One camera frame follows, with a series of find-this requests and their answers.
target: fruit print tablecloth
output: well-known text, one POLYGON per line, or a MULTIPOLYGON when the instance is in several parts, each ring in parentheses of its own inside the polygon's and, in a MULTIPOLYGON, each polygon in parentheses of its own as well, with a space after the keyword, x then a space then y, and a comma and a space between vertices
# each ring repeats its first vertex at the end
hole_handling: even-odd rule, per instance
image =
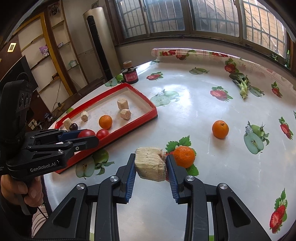
MULTIPOLYGON (((45 175, 51 207, 77 183, 93 185, 115 174, 138 147, 170 153, 189 146, 196 158, 187 172, 211 185, 227 183, 270 238, 278 240, 296 217, 293 85, 271 69, 225 53, 154 49, 152 55, 154 61, 138 66, 133 87, 157 106, 158 118, 61 175, 45 175), (224 140, 212 134, 216 120, 229 126, 224 140)), ((73 108, 121 80, 117 76, 73 108)), ((175 204, 168 182, 137 176, 129 204, 118 206, 118 219, 121 240, 182 240, 186 205, 175 204)))

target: cherry tomato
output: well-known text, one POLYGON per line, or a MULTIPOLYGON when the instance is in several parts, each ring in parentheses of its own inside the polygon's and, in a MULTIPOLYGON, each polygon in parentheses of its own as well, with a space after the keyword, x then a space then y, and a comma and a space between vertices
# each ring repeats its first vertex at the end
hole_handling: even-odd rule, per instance
POLYGON ((105 129, 101 129, 96 133, 96 136, 99 140, 101 140, 102 138, 104 138, 107 135, 109 135, 109 131, 105 130, 105 129))
POLYGON ((96 133, 92 130, 89 130, 89 129, 85 129, 83 131, 81 131, 79 134, 78 134, 78 138, 80 137, 90 137, 90 136, 95 136, 96 133))

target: black sleeve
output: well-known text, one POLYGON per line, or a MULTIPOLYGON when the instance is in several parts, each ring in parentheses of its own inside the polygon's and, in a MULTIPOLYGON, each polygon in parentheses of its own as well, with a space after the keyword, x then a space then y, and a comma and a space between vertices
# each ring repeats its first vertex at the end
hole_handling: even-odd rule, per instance
MULTIPOLYGON (((33 215, 25 215, 19 205, 14 205, 8 202, 1 193, 0 189, 0 208, 2 208, 4 215, 10 225, 15 231, 25 237, 31 237, 32 233, 32 218, 33 215)), ((31 213, 36 213, 36 207, 28 208, 31 213)))

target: fingernail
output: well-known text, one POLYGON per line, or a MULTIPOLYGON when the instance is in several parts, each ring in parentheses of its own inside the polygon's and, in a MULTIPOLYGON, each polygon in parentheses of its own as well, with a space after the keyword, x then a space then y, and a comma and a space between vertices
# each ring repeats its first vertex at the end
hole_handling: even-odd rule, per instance
POLYGON ((26 187, 24 184, 20 183, 17 187, 18 187, 20 193, 22 193, 22 194, 27 193, 27 190, 26 190, 26 187))
POLYGON ((30 191, 30 193, 31 193, 32 198, 35 198, 35 196, 36 196, 36 194, 37 194, 36 190, 35 190, 35 189, 32 189, 32 190, 30 191))

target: red label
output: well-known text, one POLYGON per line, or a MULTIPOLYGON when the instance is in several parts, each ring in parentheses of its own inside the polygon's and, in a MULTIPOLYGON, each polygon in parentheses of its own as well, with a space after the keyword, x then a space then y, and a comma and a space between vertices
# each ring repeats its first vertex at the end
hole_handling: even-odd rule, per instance
POLYGON ((132 73, 124 74, 124 78, 125 78, 126 82, 132 82, 132 81, 138 79, 138 75, 137 75, 137 72, 135 71, 135 72, 132 72, 132 73))

